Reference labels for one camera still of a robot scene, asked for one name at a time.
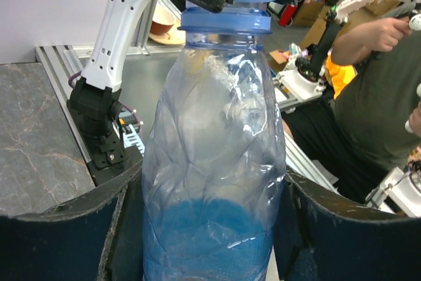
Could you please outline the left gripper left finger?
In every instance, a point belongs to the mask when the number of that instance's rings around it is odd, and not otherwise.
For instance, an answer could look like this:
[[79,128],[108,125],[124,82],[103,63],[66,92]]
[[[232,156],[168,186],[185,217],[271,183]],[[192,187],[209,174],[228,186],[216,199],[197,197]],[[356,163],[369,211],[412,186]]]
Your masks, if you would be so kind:
[[142,280],[141,163],[43,213],[1,217],[2,280]]

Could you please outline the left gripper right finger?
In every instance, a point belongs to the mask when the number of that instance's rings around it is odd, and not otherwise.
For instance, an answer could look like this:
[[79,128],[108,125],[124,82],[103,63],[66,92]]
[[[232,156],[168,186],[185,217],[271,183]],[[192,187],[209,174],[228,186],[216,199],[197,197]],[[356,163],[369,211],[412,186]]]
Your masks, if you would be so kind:
[[273,229],[280,280],[419,280],[420,219],[371,209],[288,169]]

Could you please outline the blue label water bottle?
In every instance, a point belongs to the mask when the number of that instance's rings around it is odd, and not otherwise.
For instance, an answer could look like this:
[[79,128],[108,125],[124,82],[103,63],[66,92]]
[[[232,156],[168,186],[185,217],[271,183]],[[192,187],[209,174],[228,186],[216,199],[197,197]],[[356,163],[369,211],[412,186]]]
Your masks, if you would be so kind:
[[142,164],[146,280],[264,280],[285,139],[264,3],[182,13]]

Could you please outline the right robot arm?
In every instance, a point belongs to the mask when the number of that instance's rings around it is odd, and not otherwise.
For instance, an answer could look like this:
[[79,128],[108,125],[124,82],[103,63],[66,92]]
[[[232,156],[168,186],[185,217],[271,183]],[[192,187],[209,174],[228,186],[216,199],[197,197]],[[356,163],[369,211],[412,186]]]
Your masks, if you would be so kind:
[[[78,129],[98,169],[122,167],[127,155],[114,133],[122,104],[122,71],[135,28],[152,0],[108,0],[93,53],[70,94],[69,107],[80,118]],[[234,0],[187,0],[219,13]]]

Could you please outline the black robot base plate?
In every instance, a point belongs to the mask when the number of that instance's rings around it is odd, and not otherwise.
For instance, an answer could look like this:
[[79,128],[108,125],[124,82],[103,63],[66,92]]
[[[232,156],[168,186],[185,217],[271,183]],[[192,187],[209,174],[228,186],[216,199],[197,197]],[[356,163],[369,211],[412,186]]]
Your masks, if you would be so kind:
[[122,136],[122,129],[112,123],[108,134],[84,139],[91,158],[87,167],[96,186],[108,182],[129,167]]

